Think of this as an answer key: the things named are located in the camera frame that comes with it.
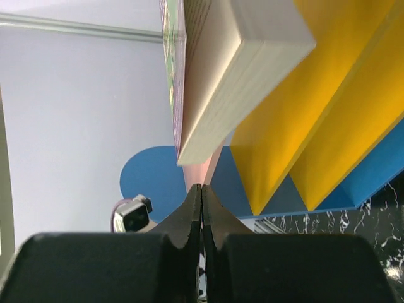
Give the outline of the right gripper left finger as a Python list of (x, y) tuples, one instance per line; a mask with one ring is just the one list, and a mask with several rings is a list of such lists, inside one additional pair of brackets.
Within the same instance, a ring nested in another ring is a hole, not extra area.
[(2, 302), (196, 302), (199, 184), (146, 233), (31, 236), (1, 280)]

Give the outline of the blue pink yellow bookshelf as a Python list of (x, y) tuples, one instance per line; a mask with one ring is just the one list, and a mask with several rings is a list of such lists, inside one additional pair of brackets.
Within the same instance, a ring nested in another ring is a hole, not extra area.
[(347, 211), (403, 169), (403, 2), (293, 2), (315, 48), (207, 160), (154, 146), (122, 168), (122, 197), (149, 197), (153, 221), (192, 183), (239, 218)]

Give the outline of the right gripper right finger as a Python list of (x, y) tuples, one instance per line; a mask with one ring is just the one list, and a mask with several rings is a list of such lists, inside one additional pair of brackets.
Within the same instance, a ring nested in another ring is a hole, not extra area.
[(370, 244), (354, 235), (255, 234), (201, 188), (209, 302), (397, 302)]

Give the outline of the black marble pattern mat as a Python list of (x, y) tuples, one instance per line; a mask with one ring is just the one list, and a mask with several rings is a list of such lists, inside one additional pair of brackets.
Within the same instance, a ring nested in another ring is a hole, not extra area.
[(354, 211), (268, 218), (268, 234), (336, 234), (365, 239), (376, 254), (386, 277), (403, 301), (403, 183), (392, 182)]

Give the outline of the purple 117-Storey Treehouse book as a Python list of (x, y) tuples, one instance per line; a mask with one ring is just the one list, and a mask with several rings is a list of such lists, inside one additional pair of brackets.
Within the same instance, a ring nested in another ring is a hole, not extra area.
[(199, 164), (315, 48), (293, 1), (161, 1), (177, 164)]

